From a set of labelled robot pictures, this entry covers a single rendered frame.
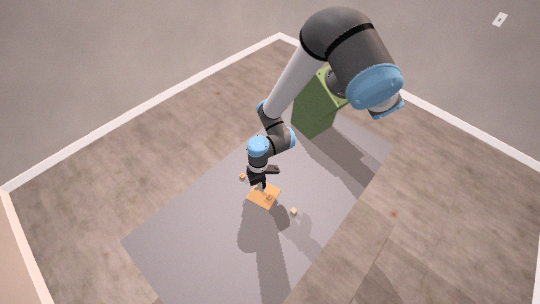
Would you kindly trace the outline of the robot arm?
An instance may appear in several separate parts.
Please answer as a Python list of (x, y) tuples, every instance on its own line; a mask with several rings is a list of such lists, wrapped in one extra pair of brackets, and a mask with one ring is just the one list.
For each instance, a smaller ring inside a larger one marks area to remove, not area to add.
[(268, 136), (254, 136), (247, 144), (252, 172), (280, 173), (268, 158), (296, 143), (281, 115), (325, 62), (331, 66), (325, 73), (329, 91), (356, 110), (368, 108), (374, 120), (405, 105), (399, 93), (404, 84), (401, 71), (371, 23), (362, 12), (345, 6), (322, 9), (305, 22), (298, 48), (268, 99), (256, 107)]

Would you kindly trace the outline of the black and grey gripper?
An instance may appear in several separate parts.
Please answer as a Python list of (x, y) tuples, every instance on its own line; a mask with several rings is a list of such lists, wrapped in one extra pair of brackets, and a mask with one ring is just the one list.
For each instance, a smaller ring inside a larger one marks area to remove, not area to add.
[[(248, 169), (248, 170), (247, 170)], [(247, 165), (246, 173), (250, 182), (250, 186), (257, 185), (254, 190), (262, 190), (266, 188), (266, 176), (265, 174), (252, 172)], [(249, 172), (249, 173), (248, 173)]]

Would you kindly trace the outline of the peach flat mat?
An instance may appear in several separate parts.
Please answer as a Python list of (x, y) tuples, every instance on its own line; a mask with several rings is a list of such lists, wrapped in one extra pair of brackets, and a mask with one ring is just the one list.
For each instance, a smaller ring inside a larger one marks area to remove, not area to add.
[[(255, 204), (267, 209), (269, 211), (270, 207), (272, 206), (274, 200), (276, 199), (277, 195), (279, 194), (280, 192), (280, 189), (268, 184), (266, 182), (266, 188), (264, 190), (264, 192), (262, 191), (259, 191), (259, 190), (254, 190), (254, 188), (256, 187), (257, 185), (255, 185), (253, 187), (253, 189), (251, 190), (251, 192), (248, 194), (248, 196), (246, 197), (246, 199), (254, 202)], [(266, 196), (268, 194), (271, 194), (273, 197), (270, 201), (268, 201), (266, 199)]]

